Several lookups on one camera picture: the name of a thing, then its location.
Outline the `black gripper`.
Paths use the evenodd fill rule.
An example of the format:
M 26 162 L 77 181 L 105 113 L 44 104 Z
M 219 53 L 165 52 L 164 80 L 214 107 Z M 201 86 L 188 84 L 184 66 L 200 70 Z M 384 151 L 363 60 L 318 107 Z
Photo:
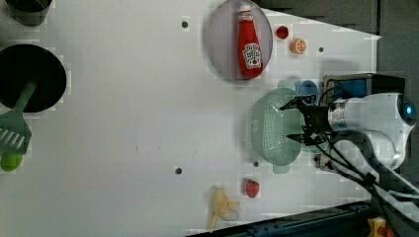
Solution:
M 296 96 L 280 107 L 281 111 L 302 110 L 304 125 L 303 133 L 289 134 L 288 138 L 304 145 L 318 145 L 326 141 L 326 133 L 330 131 L 327 121 L 328 108 L 315 106 L 316 96 Z

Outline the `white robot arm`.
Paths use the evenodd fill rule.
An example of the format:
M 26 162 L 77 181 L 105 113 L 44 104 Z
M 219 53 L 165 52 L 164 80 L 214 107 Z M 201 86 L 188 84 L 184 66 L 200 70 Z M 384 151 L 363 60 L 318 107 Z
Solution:
M 314 144 L 313 133 L 355 131 L 369 139 L 379 162 L 387 168 L 395 170 L 404 162 L 408 136 L 418 120 L 410 98 L 400 93 L 378 93 L 321 106 L 316 106 L 314 99 L 313 95 L 296 96 L 281 107 L 303 115 L 303 133 L 293 134 L 291 139 Z

